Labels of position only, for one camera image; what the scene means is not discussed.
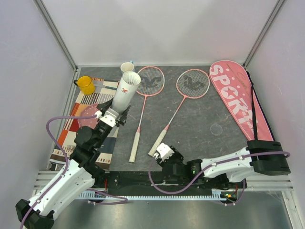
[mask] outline racket handle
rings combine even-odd
[[[155,141],[155,143],[152,146],[152,149],[149,151],[148,156],[153,156],[154,153],[157,150],[157,147],[161,144],[162,140],[164,139],[165,135],[166,135],[167,130],[162,130],[161,134],[159,135],[159,137],[157,138],[157,140]]]
[[[140,133],[136,132],[135,136],[134,136],[134,140],[133,140],[132,152],[130,153],[130,158],[129,158],[129,162],[130,163],[134,163],[135,162],[135,156],[137,155],[139,139],[140,139]]]

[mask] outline white tube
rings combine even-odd
[[[128,108],[140,82],[141,77],[137,73],[132,71],[124,72],[114,95],[111,108],[122,114]]]

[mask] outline racket strings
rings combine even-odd
[[[204,96],[207,93],[209,86],[209,76],[200,70],[186,71],[177,80],[178,91],[189,98]]]
[[[146,67],[138,72],[141,83],[137,91],[144,95],[153,95],[160,92],[164,87],[164,75],[156,67]]]

